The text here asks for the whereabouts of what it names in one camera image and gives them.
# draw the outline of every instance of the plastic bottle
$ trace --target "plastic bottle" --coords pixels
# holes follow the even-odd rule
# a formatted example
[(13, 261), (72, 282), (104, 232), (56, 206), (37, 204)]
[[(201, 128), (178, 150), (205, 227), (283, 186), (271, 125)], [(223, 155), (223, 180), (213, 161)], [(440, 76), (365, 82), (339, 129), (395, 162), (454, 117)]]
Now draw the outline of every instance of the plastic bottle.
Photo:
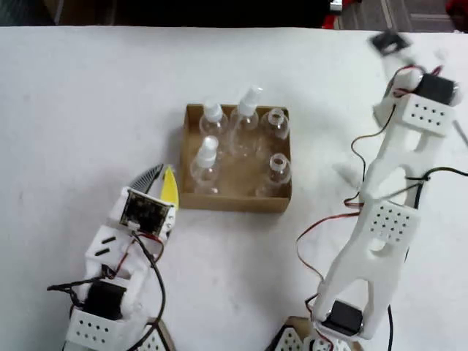
[(289, 121), (281, 108), (274, 108), (260, 119), (257, 157), (267, 160), (281, 152), (289, 132)]
[(291, 179), (291, 164), (284, 154), (274, 154), (269, 168), (260, 185), (255, 190), (258, 197), (281, 196), (284, 187)]
[(221, 109), (220, 104), (207, 101), (203, 105), (203, 116), (199, 122), (200, 134), (203, 137), (213, 135), (218, 139), (218, 158), (222, 158), (227, 149), (227, 136), (229, 132), (229, 121)]
[(258, 114), (257, 106), (263, 89), (252, 86), (232, 111), (230, 151), (233, 156), (251, 156), (257, 150)]
[(210, 135), (203, 139), (197, 156), (190, 165), (190, 175), (195, 183), (196, 194), (218, 194), (219, 166), (216, 162), (218, 140)]

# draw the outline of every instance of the white table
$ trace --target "white table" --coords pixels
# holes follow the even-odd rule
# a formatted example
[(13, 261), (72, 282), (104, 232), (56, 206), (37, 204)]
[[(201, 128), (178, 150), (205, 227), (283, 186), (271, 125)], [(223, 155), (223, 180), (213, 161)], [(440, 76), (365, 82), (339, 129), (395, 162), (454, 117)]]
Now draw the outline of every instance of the white table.
[[(290, 110), (293, 194), (282, 216), (187, 211), (160, 267), (164, 321), (179, 350), (263, 350), (316, 277), (295, 238), (353, 195), (333, 170), (361, 164), (356, 135), (377, 130), (371, 105), (387, 78), (359, 31), (310, 29), (0, 29), (0, 349), (59, 350), (65, 294), (49, 284), (83, 275), (83, 254), (120, 188), (157, 162), (177, 163), (188, 102), (236, 103), (250, 83), (263, 105)], [(448, 53), (444, 75), (468, 86), (468, 36), (412, 34)], [(457, 108), (468, 130), (468, 100)], [(358, 147), (368, 160), (381, 139)], [(468, 169), (456, 134), (437, 165)], [(468, 180), (434, 175), (423, 222), (393, 299), (394, 350), (465, 350)], [(301, 251), (322, 272), (355, 219), (317, 228)], [(365, 345), (386, 350), (388, 323)]]

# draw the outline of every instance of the spray nozzle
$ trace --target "spray nozzle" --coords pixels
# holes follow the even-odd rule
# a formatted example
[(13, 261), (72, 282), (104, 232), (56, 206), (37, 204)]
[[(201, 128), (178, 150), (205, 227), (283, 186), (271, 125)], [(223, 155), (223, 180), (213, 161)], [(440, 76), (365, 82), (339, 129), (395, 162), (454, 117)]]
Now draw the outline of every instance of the spray nozzle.
[(204, 168), (212, 167), (216, 161), (217, 149), (218, 139), (212, 135), (205, 137), (197, 152), (198, 165)]
[(239, 103), (239, 113), (243, 116), (251, 116), (257, 109), (260, 95), (263, 89), (259, 86), (251, 86)]
[(203, 113), (210, 122), (219, 122), (222, 118), (221, 105), (208, 100), (203, 104)]

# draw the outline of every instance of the open cardboard tray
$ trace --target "open cardboard tray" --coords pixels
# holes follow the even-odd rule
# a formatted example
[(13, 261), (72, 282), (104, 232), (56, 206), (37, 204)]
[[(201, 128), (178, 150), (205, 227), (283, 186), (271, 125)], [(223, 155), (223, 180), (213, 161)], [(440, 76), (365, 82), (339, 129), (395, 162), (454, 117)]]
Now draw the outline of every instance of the open cardboard tray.
[[(235, 105), (222, 105), (228, 118), (234, 108)], [(275, 107), (259, 106), (258, 116), (262, 117), (272, 108)], [(287, 109), (280, 108), (289, 118)], [(194, 193), (195, 183), (190, 176), (190, 163), (202, 143), (203, 137), (200, 135), (198, 126), (202, 115), (202, 105), (187, 105), (181, 153), (180, 206), (215, 211), (284, 212), (291, 200), (291, 181), (284, 187), (279, 197), (256, 197), (255, 189), (265, 176), (268, 163), (260, 162), (254, 156), (247, 159), (235, 159), (230, 154), (226, 154), (220, 161), (219, 195)], [(289, 135), (280, 151), (291, 160)]]

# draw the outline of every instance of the white robotic arm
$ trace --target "white robotic arm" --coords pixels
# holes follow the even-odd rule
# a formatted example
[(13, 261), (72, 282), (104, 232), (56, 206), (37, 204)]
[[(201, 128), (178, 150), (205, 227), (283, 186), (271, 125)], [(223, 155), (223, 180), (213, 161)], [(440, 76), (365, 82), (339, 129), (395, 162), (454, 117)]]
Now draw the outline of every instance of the white robotic arm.
[[(86, 251), (83, 281), (88, 283), (75, 284), (77, 294), (67, 290), (74, 306), (64, 350), (169, 349), (160, 329), (151, 327), (154, 320), (160, 322), (165, 303), (155, 265), (175, 224), (178, 206), (176, 188), (169, 197), (168, 191), (162, 194), (169, 201), (146, 194), (161, 171), (162, 165), (157, 166), (122, 189)], [(165, 172), (163, 192), (167, 184), (175, 186), (170, 168)], [(66, 291), (63, 285), (49, 290)]]
[[(450, 104), (455, 90), (453, 82), (409, 67), (395, 76), (386, 97), (374, 108), (381, 124), (389, 116), (391, 120), (361, 188), (364, 206), (355, 229), (319, 286), (312, 319), (320, 333), (344, 340), (370, 339), (374, 335), (395, 292), (420, 222), (415, 208), (418, 181), (407, 180), (407, 186), (414, 187), (407, 190), (403, 205), (378, 197), (377, 190), (398, 167), (404, 169), (407, 178), (420, 178), (432, 168), (452, 125), (454, 111)], [(405, 148), (410, 132), (420, 133), (415, 150)], [(382, 242), (378, 250), (372, 246), (375, 239)], [(336, 299), (357, 279), (368, 283), (369, 300), (363, 311)]]

